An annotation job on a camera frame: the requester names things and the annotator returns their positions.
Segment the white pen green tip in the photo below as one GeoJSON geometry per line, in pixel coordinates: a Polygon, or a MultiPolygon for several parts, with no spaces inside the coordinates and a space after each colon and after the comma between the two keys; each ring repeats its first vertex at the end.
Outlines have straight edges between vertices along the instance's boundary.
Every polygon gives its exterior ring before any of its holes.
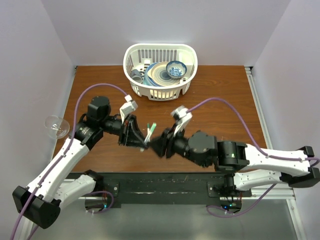
{"type": "Polygon", "coordinates": [[[150,137],[151,137],[151,130],[147,129],[147,135],[144,139],[144,143],[147,144],[150,141],[150,137]]]}

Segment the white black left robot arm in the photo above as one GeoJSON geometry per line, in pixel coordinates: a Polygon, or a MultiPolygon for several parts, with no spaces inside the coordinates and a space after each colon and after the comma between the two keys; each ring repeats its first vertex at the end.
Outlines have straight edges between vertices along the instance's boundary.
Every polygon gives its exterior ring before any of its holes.
{"type": "Polygon", "coordinates": [[[120,146],[147,149],[145,136],[133,112],[138,108],[130,95],[119,109],[119,117],[111,116],[110,101],[94,97],[75,124],[62,148],[48,166],[26,187],[17,186],[12,196],[16,208],[25,218],[42,229],[58,218],[64,197],[58,189],[74,166],[100,141],[104,133],[118,136],[120,146]]]}

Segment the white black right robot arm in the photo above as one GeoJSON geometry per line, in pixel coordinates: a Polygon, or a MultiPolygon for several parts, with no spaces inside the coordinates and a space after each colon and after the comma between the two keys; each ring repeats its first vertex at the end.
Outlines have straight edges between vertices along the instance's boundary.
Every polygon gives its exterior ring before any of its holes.
{"type": "Polygon", "coordinates": [[[310,188],[320,181],[320,170],[308,161],[287,159],[306,159],[302,149],[280,151],[281,159],[274,159],[263,155],[251,144],[218,141],[202,131],[187,138],[184,132],[174,134],[169,128],[154,137],[148,147],[160,158],[180,155],[200,167],[213,166],[217,173],[223,174],[223,183],[212,186],[221,197],[238,196],[252,188],[273,184],[310,188]]]}

